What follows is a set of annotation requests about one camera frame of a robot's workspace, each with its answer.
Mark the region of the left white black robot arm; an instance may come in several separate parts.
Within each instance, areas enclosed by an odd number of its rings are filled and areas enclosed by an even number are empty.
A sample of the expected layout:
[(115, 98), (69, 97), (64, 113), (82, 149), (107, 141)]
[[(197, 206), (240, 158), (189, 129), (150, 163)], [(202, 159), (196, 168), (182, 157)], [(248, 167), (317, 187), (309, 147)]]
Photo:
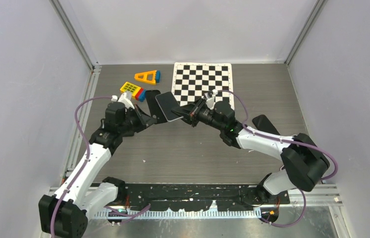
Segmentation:
[(40, 199), (42, 231), (52, 237), (80, 238), (88, 222), (107, 204), (123, 204), (127, 193), (125, 182), (120, 179), (108, 177), (93, 192), (88, 190), (123, 138), (148, 128), (156, 121), (138, 106), (109, 103), (100, 127), (86, 140), (86, 152), (72, 174), (53, 195), (43, 195)]

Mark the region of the orange triangle toy block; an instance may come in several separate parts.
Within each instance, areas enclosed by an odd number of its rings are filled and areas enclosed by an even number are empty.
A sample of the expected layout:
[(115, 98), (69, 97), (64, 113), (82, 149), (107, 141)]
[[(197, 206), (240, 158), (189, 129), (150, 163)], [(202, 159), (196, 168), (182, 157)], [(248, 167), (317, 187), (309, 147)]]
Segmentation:
[(160, 82), (161, 72), (159, 70), (151, 70), (145, 72), (139, 72), (134, 75), (134, 79), (139, 82), (156, 85)]

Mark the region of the black white checkerboard mat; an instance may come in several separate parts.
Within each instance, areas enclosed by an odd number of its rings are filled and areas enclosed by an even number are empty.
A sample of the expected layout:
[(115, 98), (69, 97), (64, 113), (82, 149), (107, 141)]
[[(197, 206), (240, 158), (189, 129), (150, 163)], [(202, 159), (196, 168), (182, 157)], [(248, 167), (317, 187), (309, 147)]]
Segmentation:
[(180, 106), (192, 103), (206, 92), (218, 90), (215, 102), (225, 101), (234, 108), (232, 64), (176, 62), (171, 92)]

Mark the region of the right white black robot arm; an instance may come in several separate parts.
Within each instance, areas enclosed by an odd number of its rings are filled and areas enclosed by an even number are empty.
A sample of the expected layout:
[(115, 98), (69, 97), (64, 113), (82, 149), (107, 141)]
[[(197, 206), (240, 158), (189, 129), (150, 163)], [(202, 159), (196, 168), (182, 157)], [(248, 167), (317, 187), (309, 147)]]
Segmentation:
[(329, 160), (306, 134), (280, 136), (251, 128), (235, 118), (228, 102), (216, 102), (210, 109), (200, 98), (175, 107), (172, 112), (192, 127), (202, 122), (218, 129), (228, 146), (255, 150), (281, 160), (284, 169), (267, 174), (255, 188), (256, 197), (263, 203), (271, 203), (279, 193), (295, 188), (312, 191), (330, 167)]

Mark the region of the white edged bare phone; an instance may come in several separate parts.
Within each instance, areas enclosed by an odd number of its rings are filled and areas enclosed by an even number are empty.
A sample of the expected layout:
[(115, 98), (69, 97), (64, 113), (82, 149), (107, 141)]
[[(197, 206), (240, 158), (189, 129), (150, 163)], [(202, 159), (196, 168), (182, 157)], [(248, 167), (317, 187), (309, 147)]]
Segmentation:
[(158, 94), (155, 96), (155, 100), (167, 122), (172, 122), (183, 118), (183, 116), (180, 116), (172, 111), (172, 109), (179, 107), (179, 104), (172, 92)]

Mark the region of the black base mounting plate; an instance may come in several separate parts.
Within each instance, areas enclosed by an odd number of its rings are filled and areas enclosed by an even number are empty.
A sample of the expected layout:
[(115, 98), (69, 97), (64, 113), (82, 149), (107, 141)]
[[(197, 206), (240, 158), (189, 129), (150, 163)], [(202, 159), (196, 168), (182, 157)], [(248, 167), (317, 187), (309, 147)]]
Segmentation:
[(197, 212), (216, 207), (218, 211), (225, 212), (290, 203), (287, 191), (270, 197), (266, 202), (261, 201), (255, 191), (255, 185), (249, 184), (128, 183), (121, 189), (121, 197), (110, 205), (126, 206), (133, 211), (150, 205), (151, 211)]

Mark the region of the yellow red blue toy block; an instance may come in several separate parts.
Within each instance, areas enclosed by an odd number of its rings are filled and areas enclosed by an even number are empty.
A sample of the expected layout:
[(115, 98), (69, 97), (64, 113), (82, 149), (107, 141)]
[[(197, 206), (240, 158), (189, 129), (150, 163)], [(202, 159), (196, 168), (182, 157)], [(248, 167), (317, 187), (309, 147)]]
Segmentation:
[(120, 92), (130, 92), (132, 97), (139, 101), (143, 102), (145, 100), (145, 93), (146, 90), (140, 86), (137, 86), (131, 82), (125, 82), (121, 87), (120, 87)]

